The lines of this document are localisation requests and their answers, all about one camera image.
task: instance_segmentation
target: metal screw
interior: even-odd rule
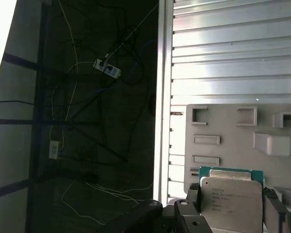
[[[157,202],[155,202],[155,201],[151,202],[150,206],[157,206]]]

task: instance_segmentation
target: metal frame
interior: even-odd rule
[[[163,205],[168,196],[173,7],[174,1],[160,0],[153,199]]]
[[[291,104],[291,1],[160,0],[154,199],[186,196],[188,104],[255,103]]]
[[[97,143],[105,150],[115,155],[122,161],[126,161],[124,157],[116,153],[115,151],[109,149],[107,146],[99,143],[95,138],[86,134],[82,130],[78,129],[76,126],[93,126],[98,127],[97,122],[84,122],[84,121],[74,121],[73,117],[71,121],[57,121],[57,120],[44,120],[43,119],[43,111],[44,111],[44,100],[45,100],[45,92],[46,92],[46,75],[56,75],[57,78],[69,78],[70,80],[74,80],[76,77],[68,76],[67,74],[54,70],[52,68],[45,67],[43,65],[44,54],[45,54],[45,43],[47,37],[47,15],[48,15],[48,6],[42,3],[41,8],[41,20],[40,20],[40,35],[39,35],[39,48],[37,55],[37,63],[22,59],[20,57],[4,53],[2,60],[20,66],[26,69],[31,69],[36,71],[36,86],[35,86],[35,97],[34,97],[34,109],[33,109],[33,118],[32,120],[25,119],[0,119],[0,125],[32,125],[32,135],[31,135],[31,152],[30,152],[30,167],[29,167],[29,177],[23,181],[15,182],[3,187],[0,187],[0,197],[5,195],[12,194],[19,190],[28,189],[27,194],[27,212],[26,212],[26,226],[25,232],[32,233],[33,225],[33,207],[34,207],[34,196],[35,196],[35,185],[38,183],[42,183],[44,181],[49,180],[50,178],[46,175],[38,176],[38,168],[39,168],[39,155],[41,149],[41,138],[42,138],[42,129],[44,126],[50,125],[63,125],[69,126],[75,131],[79,132],[84,137],[92,140]],[[101,93],[94,96],[89,103],[92,103]],[[78,112],[81,113],[88,107],[88,103],[85,104],[82,109]]]

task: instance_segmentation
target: corrugated metal panel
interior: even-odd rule
[[[171,85],[163,92],[165,116],[185,113],[191,103],[291,103],[291,0],[176,0],[173,7],[165,12],[159,51],[165,55],[165,90]],[[169,197],[186,196],[183,183],[174,182],[182,179],[173,174],[181,173],[174,165],[184,161],[185,114],[164,124],[165,144],[156,147],[169,148],[172,181],[166,187],[167,155],[161,153],[163,202],[165,190]]]

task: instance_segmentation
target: blue cable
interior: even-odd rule
[[[150,40],[149,42],[145,43],[140,51],[139,51],[139,56],[142,56],[142,54],[144,53],[145,49],[150,45],[152,44],[153,42],[155,42],[155,40]],[[130,71],[128,77],[125,79],[125,81],[129,80],[133,74],[133,72],[135,71],[135,69],[138,67],[139,63],[136,62],[134,67],[132,68],[132,70]],[[108,88],[102,88],[102,89],[99,89],[99,90],[96,90],[93,92],[93,94],[95,93],[98,93],[100,91],[106,91],[106,90],[113,90],[113,89],[117,89],[117,88],[120,88],[121,85],[123,85],[124,83],[119,83],[118,85],[115,85],[113,87],[108,87]],[[74,113],[71,115],[70,119],[75,115],[75,113],[77,112],[78,110],[74,111]]]

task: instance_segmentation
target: wall socket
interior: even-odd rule
[[[59,148],[60,148],[61,142],[60,141],[50,141],[49,142],[49,153],[48,157],[50,159],[59,159]]]
[[[106,64],[100,59],[96,60],[94,68],[115,79],[118,79],[118,77],[121,75],[121,70],[119,68],[116,68],[110,64]]]

